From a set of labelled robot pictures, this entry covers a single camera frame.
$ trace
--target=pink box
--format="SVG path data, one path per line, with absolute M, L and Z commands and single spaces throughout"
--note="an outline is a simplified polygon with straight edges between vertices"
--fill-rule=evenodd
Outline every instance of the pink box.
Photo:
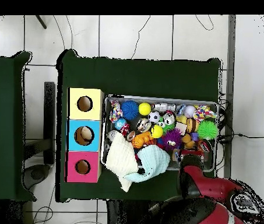
M 80 160 L 88 162 L 90 167 L 88 173 L 80 174 L 77 172 L 76 164 Z M 69 151 L 67 168 L 67 182 L 97 183 L 101 174 L 99 153 L 89 151 Z

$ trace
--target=box hole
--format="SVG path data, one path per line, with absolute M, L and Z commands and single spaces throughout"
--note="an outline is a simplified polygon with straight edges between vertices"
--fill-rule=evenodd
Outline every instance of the box hole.
M 90 145 L 94 139 L 94 132 L 88 126 L 79 127 L 74 134 L 74 139 L 77 144 L 87 146 Z
M 80 160 L 76 163 L 75 169 L 77 173 L 87 174 L 90 171 L 90 164 L 86 160 Z
M 92 99 L 88 96 L 82 96 L 77 101 L 77 107 L 80 111 L 90 111 L 93 107 Z

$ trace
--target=light blue cloth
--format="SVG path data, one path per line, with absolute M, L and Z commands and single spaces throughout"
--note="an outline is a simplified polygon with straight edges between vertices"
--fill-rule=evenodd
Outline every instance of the light blue cloth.
M 144 174 L 130 173 L 124 178 L 133 182 L 143 182 L 154 176 L 164 173 L 170 162 L 170 156 L 157 145 L 149 145 L 138 152 L 145 170 Z

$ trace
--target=towel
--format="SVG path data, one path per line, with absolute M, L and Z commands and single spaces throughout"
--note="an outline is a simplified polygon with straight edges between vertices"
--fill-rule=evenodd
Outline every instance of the towel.
M 145 173 L 139 174 L 135 172 L 124 177 L 133 182 L 143 182 L 160 173 L 164 173 L 170 162 L 168 153 L 160 149 L 157 145 L 149 145 L 141 149 L 137 155 L 141 160 Z
M 138 164 L 133 145 L 119 132 L 115 134 L 112 141 L 105 166 L 118 177 L 121 188 L 127 193 L 132 182 L 125 179 L 124 176 L 129 173 L 137 173 Z

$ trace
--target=white cloth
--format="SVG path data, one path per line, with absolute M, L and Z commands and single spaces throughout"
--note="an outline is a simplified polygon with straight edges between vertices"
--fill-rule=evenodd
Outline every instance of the white cloth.
M 121 188 L 127 193 L 132 182 L 125 179 L 124 176 L 136 173 L 138 164 L 133 145 L 119 132 L 116 133 L 110 146 L 105 166 L 118 177 Z

